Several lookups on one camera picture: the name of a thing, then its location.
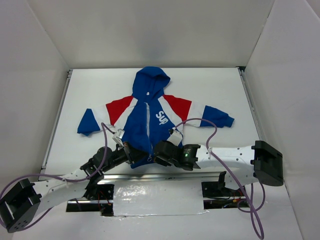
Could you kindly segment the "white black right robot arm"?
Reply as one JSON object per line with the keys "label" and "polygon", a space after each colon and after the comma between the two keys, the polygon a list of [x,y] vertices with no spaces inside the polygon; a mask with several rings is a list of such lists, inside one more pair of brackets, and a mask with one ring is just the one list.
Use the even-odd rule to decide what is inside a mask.
{"label": "white black right robot arm", "polygon": [[254,145],[228,148],[199,144],[175,146],[161,141],[154,148],[154,161],[163,166],[175,166],[185,171],[223,167],[217,184],[218,192],[230,195],[242,186],[260,182],[271,187],[284,185],[283,155],[262,140]]}

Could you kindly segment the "blue red white hooded jacket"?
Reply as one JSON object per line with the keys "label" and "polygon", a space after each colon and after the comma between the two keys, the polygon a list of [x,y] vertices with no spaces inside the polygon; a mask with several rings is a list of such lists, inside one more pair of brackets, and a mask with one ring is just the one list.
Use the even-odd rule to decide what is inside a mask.
{"label": "blue red white hooded jacket", "polygon": [[139,70],[132,94],[121,99],[88,108],[77,127],[77,133],[89,136],[102,130],[101,124],[124,130],[122,140],[148,155],[130,167],[132,169],[154,162],[154,147],[170,137],[169,130],[182,132],[185,121],[196,128],[232,127],[234,118],[212,106],[164,93],[170,77],[159,67],[146,66]]}

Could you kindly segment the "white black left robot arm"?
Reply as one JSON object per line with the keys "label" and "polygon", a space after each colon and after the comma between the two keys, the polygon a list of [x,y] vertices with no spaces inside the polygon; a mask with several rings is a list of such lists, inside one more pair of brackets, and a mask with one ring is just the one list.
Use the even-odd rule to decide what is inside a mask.
{"label": "white black left robot arm", "polygon": [[128,162],[135,164],[148,155],[128,142],[115,150],[101,147],[88,162],[63,176],[49,176],[46,180],[31,182],[24,176],[6,187],[0,199],[0,218],[8,233],[27,228],[38,214],[72,199],[88,200],[98,194],[98,182],[104,173]]}

